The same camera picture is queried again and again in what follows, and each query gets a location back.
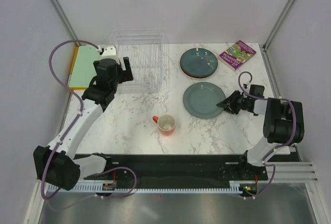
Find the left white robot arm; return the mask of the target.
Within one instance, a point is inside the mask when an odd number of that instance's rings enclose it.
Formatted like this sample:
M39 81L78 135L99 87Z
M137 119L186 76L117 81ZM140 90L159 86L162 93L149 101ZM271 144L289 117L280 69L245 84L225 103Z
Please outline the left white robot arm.
M96 75L78 98L80 108L69 124L45 147L38 146L33 153L38 179L42 186L50 184L71 190L78 180L97 174L102 179L113 175L113 166L100 153L75 159L77 149L93 123L114 99L118 85L132 81L130 60L118 62L103 58L94 62Z

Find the grey-teal plate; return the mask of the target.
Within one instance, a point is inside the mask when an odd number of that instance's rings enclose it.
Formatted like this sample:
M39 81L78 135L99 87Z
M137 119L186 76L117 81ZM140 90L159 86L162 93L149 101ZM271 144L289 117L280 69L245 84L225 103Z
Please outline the grey-teal plate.
M220 115L224 108L218 107L217 104L223 100L225 100L223 90L209 82L195 83L183 94L185 109L201 119L211 119Z

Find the dark teal blossom plate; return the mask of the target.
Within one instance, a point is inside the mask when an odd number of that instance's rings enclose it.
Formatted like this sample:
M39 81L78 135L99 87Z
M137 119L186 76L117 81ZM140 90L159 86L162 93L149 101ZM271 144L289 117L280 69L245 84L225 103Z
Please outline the dark teal blossom plate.
M179 65L209 65L217 69L218 59L210 50L192 48L182 54Z

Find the red plate teal flower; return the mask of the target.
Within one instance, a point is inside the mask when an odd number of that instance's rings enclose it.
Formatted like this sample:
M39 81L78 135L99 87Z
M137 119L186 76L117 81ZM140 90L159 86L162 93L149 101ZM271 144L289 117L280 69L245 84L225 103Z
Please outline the red plate teal flower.
M216 69L209 65L180 65L182 72L195 79L204 79L211 76Z

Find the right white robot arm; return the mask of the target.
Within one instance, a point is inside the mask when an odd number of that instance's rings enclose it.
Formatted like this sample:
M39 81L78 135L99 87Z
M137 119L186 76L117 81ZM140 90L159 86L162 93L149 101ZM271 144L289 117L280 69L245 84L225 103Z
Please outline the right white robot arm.
M281 148L299 143L304 137L302 103L285 99L264 98L264 87L252 84L249 92L235 91L225 100L217 103L230 114L240 110L255 116L263 115L263 137L240 158L238 176L249 179L255 174L255 167L263 167Z

